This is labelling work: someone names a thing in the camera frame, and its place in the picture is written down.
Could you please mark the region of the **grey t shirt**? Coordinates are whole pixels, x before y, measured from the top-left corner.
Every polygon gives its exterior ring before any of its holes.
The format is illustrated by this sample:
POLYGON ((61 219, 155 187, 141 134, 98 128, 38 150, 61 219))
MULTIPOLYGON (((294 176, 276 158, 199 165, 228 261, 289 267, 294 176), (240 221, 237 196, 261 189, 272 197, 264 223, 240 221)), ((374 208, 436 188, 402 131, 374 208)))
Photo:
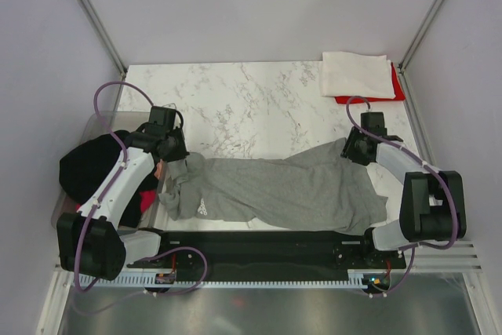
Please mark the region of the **grey t shirt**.
POLYGON ((284 159, 205 158, 192 153, 167 167, 173 186, 159 201, 173 220, 248 222, 294 231, 362 235, 387 218, 364 166, 344 158, 346 140, 284 159))

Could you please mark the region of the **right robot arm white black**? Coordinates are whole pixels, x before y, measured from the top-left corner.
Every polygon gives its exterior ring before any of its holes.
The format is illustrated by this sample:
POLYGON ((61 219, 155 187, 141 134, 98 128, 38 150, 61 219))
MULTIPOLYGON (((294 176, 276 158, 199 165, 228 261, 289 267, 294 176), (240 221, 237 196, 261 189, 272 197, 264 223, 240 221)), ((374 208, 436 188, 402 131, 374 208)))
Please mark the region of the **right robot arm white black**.
POLYGON ((398 219, 371 228, 359 247, 361 262, 371 268, 387 259, 390 250, 424 245, 448 249, 467 233, 464 186, 456 171, 440 170, 389 135, 382 112, 361 114, 354 123, 341 156, 353 163, 383 166, 402 184, 398 219))

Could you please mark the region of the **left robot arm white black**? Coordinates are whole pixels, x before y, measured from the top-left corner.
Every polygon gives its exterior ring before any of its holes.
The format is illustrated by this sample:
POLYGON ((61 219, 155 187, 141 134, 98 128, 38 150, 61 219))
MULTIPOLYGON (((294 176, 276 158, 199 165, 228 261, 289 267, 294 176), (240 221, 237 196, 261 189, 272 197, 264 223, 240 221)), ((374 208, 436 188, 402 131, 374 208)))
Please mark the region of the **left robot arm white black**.
POLYGON ((187 157, 184 119, 175 108, 154 106, 148 120, 126 137, 110 132, 119 151, 113 165, 93 193, 73 213, 62 213, 56 222, 60 266, 74 277, 116 279, 122 269, 148 260, 166 266, 172 248, 157 231, 118 232, 129 202, 160 162, 187 157))

